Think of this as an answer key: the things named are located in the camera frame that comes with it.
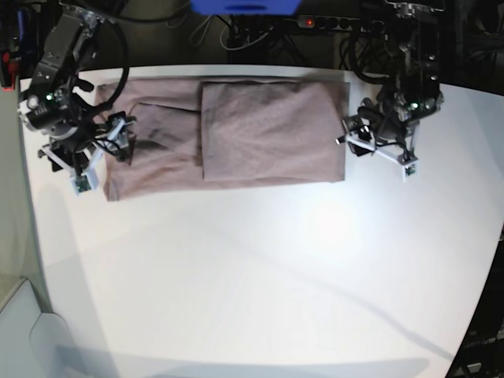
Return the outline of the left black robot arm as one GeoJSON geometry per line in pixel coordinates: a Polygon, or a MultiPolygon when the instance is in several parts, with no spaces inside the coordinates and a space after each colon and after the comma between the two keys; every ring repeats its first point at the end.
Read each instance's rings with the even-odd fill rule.
{"type": "Polygon", "coordinates": [[[444,1],[361,1],[361,17],[351,24],[348,62],[364,83],[377,85],[374,99],[364,98],[356,114],[343,118],[345,143],[357,155],[376,154],[398,165],[408,178],[418,169],[416,130],[440,110],[438,14],[444,1]],[[381,36],[391,60],[383,76],[365,73],[356,46],[362,32],[381,36]]]}

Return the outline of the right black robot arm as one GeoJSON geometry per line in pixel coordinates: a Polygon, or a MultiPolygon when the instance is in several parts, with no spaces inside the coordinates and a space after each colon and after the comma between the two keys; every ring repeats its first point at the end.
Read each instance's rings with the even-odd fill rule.
{"type": "Polygon", "coordinates": [[[21,94],[17,112],[23,126],[49,139],[39,149],[39,157],[50,161],[53,172],[68,172],[74,191],[81,194],[98,188],[95,166],[103,155],[119,162],[131,157],[129,128],[136,119],[126,112],[113,111],[128,81],[129,50],[117,23],[116,14],[122,9],[118,1],[111,2],[106,11],[77,1],[61,5],[62,15],[46,38],[43,55],[28,89],[21,94]],[[92,106],[75,90],[90,93],[95,88],[79,74],[95,58],[95,35],[104,23],[111,25],[118,39],[122,73],[114,92],[92,106]]]}

